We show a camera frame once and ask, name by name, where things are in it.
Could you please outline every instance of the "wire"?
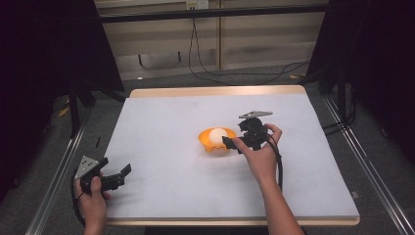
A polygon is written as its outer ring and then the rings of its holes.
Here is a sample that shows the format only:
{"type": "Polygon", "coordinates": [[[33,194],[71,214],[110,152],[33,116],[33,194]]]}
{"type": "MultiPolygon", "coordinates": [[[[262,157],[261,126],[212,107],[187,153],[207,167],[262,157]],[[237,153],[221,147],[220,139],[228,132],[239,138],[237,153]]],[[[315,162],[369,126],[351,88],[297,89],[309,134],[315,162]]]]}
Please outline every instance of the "wire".
{"type": "Polygon", "coordinates": [[[307,60],[307,61],[305,61],[305,62],[295,62],[295,63],[287,64],[287,65],[285,65],[285,66],[283,67],[283,70],[282,70],[281,72],[273,72],[273,73],[266,73],[266,72],[262,72],[262,73],[258,73],[258,72],[226,72],[226,73],[223,73],[223,72],[222,72],[222,73],[213,73],[213,72],[211,72],[211,71],[208,71],[208,70],[205,68],[205,66],[203,65],[203,63],[202,63],[202,59],[201,59],[201,52],[200,52],[200,46],[199,46],[198,31],[197,31],[197,29],[196,29],[196,22],[195,22],[195,19],[193,19],[193,30],[192,30],[192,37],[191,37],[191,41],[190,41],[189,60],[188,60],[189,70],[191,71],[191,73],[192,73],[195,77],[197,77],[197,78],[199,78],[199,79],[202,79],[202,80],[208,80],[208,81],[213,81],[213,82],[217,82],[217,83],[224,84],[224,85],[241,85],[241,84],[230,84],[230,83],[223,82],[223,81],[219,81],[219,80],[212,79],[212,78],[201,77],[201,76],[199,76],[199,75],[197,75],[197,74],[195,74],[195,73],[193,72],[192,67],[191,67],[191,65],[190,65],[190,62],[191,62],[191,60],[190,60],[190,55],[191,55],[192,48],[193,48],[193,38],[194,38],[194,37],[196,37],[196,44],[197,44],[197,49],[198,49],[198,59],[199,59],[199,63],[200,63],[200,65],[201,65],[202,69],[203,69],[206,73],[208,73],[208,74],[210,74],[210,75],[214,75],[214,76],[223,76],[223,75],[277,75],[277,76],[272,77],[271,79],[266,80],[266,81],[264,81],[264,82],[261,82],[261,83],[259,83],[259,84],[254,84],[254,85],[263,85],[263,84],[269,83],[269,82],[271,82],[271,81],[273,81],[273,80],[275,80],[275,79],[279,78],[279,77],[280,77],[282,74],[284,74],[284,73],[288,73],[288,72],[291,72],[291,71],[295,71],[295,70],[297,70],[298,68],[300,68],[301,66],[303,66],[303,65],[308,64],[308,63],[309,63],[309,60],[307,60]],[[287,69],[287,67],[292,66],[292,65],[296,65],[296,64],[299,64],[299,65],[298,65],[298,66],[296,66],[295,68],[291,69],[291,70],[286,70],[286,69],[287,69]]]}
{"type": "Polygon", "coordinates": [[[79,195],[79,197],[75,197],[75,192],[73,189],[73,179],[75,178],[77,168],[73,171],[72,176],[70,177],[70,195],[72,197],[72,207],[75,212],[76,218],[79,222],[85,227],[85,219],[83,218],[80,208],[79,208],[79,198],[83,195],[83,192],[79,195]]]}
{"type": "Polygon", "coordinates": [[[271,146],[272,150],[275,153],[275,158],[277,160],[277,167],[278,167],[278,185],[280,186],[280,189],[282,192],[283,191],[283,162],[281,160],[282,157],[281,157],[280,151],[278,150],[277,142],[272,137],[272,135],[268,134],[268,136],[271,137],[275,143],[275,145],[273,145],[271,141],[269,141],[268,139],[266,140],[266,143],[268,143],[271,146]]]}

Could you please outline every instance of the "orange bowl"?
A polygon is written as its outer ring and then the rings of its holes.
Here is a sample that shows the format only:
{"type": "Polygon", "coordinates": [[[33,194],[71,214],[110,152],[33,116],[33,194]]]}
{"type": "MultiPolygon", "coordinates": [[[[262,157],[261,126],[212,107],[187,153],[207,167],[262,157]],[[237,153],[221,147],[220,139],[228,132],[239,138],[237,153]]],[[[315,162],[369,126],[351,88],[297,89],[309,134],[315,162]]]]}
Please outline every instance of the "orange bowl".
{"type": "Polygon", "coordinates": [[[231,130],[229,128],[226,128],[226,127],[213,127],[213,128],[209,128],[209,129],[206,129],[206,130],[202,131],[202,133],[199,134],[199,141],[201,141],[201,143],[205,147],[205,151],[208,152],[208,153],[213,151],[214,149],[225,149],[225,150],[227,150],[226,145],[223,144],[223,143],[215,144],[215,143],[210,142],[210,139],[209,139],[208,135],[210,134],[210,132],[213,129],[216,129],[216,128],[224,129],[226,131],[226,133],[228,134],[229,138],[235,138],[236,137],[236,133],[233,130],[231,130]]]}

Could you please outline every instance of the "white tabletop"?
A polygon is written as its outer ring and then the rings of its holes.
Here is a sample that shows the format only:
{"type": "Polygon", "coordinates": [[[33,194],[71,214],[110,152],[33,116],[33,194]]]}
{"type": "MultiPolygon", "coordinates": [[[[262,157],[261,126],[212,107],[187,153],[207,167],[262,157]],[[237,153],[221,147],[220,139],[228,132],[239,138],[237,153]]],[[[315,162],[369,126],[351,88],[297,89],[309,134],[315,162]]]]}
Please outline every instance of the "white tabletop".
{"type": "Polygon", "coordinates": [[[211,127],[241,136],[238,116],[250,111],[273,112],[260,119],[283,130],[283,194],[300,225],[358,223],[359,213],[302,87],[146,89],[132,97],[137,98],[124,104],[106,153],[110,163],[103,168],[114,174],[132,166],[125,185],[112,192],[109,224],[266,224],[245,157],[237,151],[207,153],[198,140],[211,127]]]}

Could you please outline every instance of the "white board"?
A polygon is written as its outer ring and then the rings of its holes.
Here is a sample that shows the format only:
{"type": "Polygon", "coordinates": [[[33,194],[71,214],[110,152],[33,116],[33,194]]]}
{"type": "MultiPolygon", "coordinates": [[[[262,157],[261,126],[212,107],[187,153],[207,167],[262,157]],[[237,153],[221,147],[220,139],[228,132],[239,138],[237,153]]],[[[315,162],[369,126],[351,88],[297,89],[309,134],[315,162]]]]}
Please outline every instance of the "white board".
{"type": "Polygon", "coordinates": [[[265,217],[245,157],[198,140],[217,126],[241,136],[238,116],[250,111],[273,112],[260,119],[283,130],[283,194],[297,219],[359,216],[306,94],[276,94],[127,99],[103,172],[132,171],[111,192],[109,220],[265,217]]]}

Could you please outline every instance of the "dark background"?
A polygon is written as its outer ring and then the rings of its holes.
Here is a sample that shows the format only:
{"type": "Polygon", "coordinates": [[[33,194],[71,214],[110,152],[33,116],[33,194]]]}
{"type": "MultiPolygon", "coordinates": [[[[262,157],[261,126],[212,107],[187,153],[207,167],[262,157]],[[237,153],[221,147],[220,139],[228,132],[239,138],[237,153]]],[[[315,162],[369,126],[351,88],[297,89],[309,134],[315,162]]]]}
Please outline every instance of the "dark background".
{"type": "Polygon", "coordinates": [[[358,99],[415,164],[415,4],[409,0],[331,1],[308,74],[329,93],[343,75],[358,99]]]}
{"type": "Polygon", "coordinates": [[[0,2],[0,198],[36,151],[56,98],[89,89],[89,80],[122,90],[115,60],[100,24],[65,23],[97,17],[93,1],[0,2]]]}

